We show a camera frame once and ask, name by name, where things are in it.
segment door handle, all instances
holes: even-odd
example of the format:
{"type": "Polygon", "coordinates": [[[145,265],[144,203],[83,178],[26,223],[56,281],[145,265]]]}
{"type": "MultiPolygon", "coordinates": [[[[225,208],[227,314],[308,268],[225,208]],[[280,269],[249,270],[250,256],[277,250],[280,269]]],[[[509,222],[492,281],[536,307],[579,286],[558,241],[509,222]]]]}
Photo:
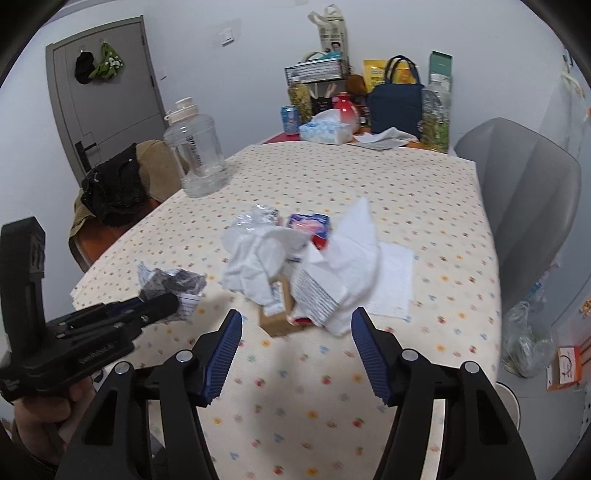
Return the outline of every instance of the door handle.
{"type": "Polygon", "coordinates": [[[78,153],[78,156],[80,157],[80,163],[82,163],[82,168],[84,169],[84,171],[86,173],[88,173],[90,170],[92,170],[92,167],[90,166],[90,162],[88,161],[88,156],[86,155],[86,150],[90,150],[91,148],[95,148],[96,147],[96,142],[94,142],[93,144],[88,145],[88,147],[83,147],[82,146],[82,142],[76,142],[74,144],[74,148],[76,149],[76,152],[78,153]]]}

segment patterned tablecloth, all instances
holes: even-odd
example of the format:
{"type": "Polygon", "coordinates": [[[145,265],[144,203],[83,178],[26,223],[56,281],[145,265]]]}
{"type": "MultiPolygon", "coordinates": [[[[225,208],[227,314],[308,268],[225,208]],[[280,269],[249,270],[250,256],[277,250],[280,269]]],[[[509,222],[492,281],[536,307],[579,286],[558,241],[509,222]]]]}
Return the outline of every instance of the patterned tablecloth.
{"type": "MultiPolygon", "coordinates": [[[[201,199],[178,192],[121,237],[73,290],[80,309],[138,292],[143,261],[207,274],[193,320],[150,326],[128,360],[158,364],[217,329],[228,309],[243,339],[222,395],[199,411],[220,479],[363,480],[373,477],[394,418],[374,396],[349,335],[311,327],[271,339],[258,309],[220,286],[227,253],[220,236],[254,203],[329,215],[357,198],[372,203],[378,239],[413,249],[414,301],[405,319],[373,316],[403,347],[458,367],[471,359],[495,381],[501,338],[498,265],[471,162],[422,150],[375,153],[305,142],[251,146],[229,164],[229,186],[201,199]]],[[[160,411],[150,406],[162,440],[160,411]]],[[[436,402],[423,478],[437,471],[443,403],[436,402]]]]}

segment wire basket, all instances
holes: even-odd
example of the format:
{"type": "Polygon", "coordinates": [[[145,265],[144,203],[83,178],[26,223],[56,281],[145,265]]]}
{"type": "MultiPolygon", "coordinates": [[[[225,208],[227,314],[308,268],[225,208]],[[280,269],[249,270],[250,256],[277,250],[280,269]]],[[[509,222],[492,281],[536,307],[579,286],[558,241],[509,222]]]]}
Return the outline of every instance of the wire basket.
{"type": "Polygon", "coordinates": [[[293,77],[301,83],[329,82],[344,80],[346,68],[342,59],[309,60],[285,69],[287,84],[293,84],[293,77]]]}

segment red vase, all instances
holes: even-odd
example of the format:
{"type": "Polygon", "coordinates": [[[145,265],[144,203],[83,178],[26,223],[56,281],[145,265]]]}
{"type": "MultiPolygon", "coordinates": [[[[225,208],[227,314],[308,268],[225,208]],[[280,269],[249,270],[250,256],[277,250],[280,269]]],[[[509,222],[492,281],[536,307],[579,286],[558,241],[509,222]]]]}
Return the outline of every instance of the red vase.
{"type": "Polygon", "coordinates": [[[340,120],[344,124],[351,125],[352,133],[356,133],[359,130],[359,112],[353,102],[349,100],[349,94],[339,93],[336,96],[334,107],[340,110],[340,120]]]}

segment gray chair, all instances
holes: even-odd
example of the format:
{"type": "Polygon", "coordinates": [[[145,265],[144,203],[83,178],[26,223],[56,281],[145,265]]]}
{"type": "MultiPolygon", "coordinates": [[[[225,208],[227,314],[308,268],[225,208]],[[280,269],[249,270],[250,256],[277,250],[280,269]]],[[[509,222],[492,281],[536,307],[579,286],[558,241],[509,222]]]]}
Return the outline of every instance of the gray chair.
{"type": "Polygon", "coordinates": [[[505,313],[544,274],[569,234],[579,205],[581,168],[558,145],[504,118],[468,132],[456,152],[476,163],[505,313]]]}

